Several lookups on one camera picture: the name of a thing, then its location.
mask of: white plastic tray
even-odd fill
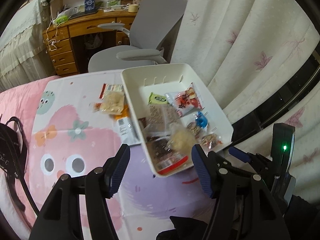
[[[176,168],[166,175],[157,173],[138,122],[139,118],[146,117],[147,115],[148,99],[151,92],[164,95],[167,92],[184,91],[193,82],[203,100],[204,109],[202,112],[208,112],[206,118],[209,121],[209,131],[215,129],[214,133],[221,137],[223,143],[222,145],[216,146],[213,150],[218,152],[231,144],[233,127],[213,95],[209,92],[190,65],[181,63],[128,68],[122,71],[121,78],[131,111],[132,121],[134,122],[138,136],[142,141],[141,145],[146,154],[150,168],[156,176],[168,177],[192,167],[193,163],[190,154],[188,161],[181,167]],[[182,123],[186,126],[196,112],[196,110],[190,111],[186,116],[182,117]]]

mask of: pink blanket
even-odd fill
[[[33,122],[41,95],[47,83],[57,78],[59,76],[48,77],[0,93],[0,115],[3,115],[1,122],[6,123],[12,116],[18,117],[23,125],[27,145],[31,140]],[[25,180],[28,184],[28,174],[25,175]],[[16,181],[16,190],[20,200],[26,206],[25,214],[22,215],[33,225],[35,216],[19,181]]]

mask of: orange nose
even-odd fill
[[[61,170],[58,171],[58,172],[57,172],[57,179],[59,179],[62,174],[65,174],[65,172],[64,172],[64,171],[61,171]]]

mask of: cartoon eye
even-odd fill
[[[45,154],[41,158],[40,167],[44,175],[50,176],[54,171],[54,159],[50,154]]]
[[[74,154],[68,157],[66,161],[66,171],[71,177],[84,175],[85,163],[81,155]]]

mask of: green flower print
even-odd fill
[[[84,129],[89,125],[89,122],[80,123],[79,120],[73,122],[73,129],[68,130],[68,135],[71,137],[71,142],[75,141],[77,138],[85,140]]]

